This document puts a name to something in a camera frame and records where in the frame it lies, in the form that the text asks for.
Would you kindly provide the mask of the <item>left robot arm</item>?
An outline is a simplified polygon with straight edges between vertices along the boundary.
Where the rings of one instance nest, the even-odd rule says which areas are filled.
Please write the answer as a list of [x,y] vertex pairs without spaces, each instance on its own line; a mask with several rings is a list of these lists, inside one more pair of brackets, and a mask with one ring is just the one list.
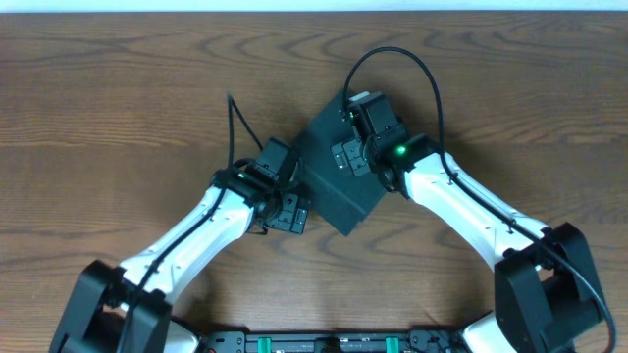
[[256,159],[216,172],[192,211],[162,238],[117,267],[96,260],[79,275],[50,343],[53,352],[199,352],[201,337],[174,321],[187,286],[249,229],[301,233],[298,199],[288,194],[300,158],[268,140]]

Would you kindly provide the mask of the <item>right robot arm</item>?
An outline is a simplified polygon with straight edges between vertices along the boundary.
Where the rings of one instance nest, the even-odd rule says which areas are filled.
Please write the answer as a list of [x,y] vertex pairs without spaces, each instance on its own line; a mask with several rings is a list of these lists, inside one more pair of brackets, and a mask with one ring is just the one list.
[[381,92],[343,95],[340,113],[355,132],[342,163],[359,176],[377,174],[387,191],[436,214],[493,271],[495,308],[462,330],[468,351],[562,352],[600,322],[612,322],[578,228],[549,227],[510,207],[439,142],[410,136]]

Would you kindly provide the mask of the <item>black gift box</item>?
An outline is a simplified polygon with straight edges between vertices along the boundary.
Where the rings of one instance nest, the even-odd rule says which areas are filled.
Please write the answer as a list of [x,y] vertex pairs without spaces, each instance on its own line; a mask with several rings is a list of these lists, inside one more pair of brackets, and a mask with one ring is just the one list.
[[302,159],[299,178],[309,209],[348,235],[375,209],[386,191],[375,174],[355,176],[350,168],[338,167],[331,147],[353,137],[340,109],[341,95],[337,94],[293,145]]

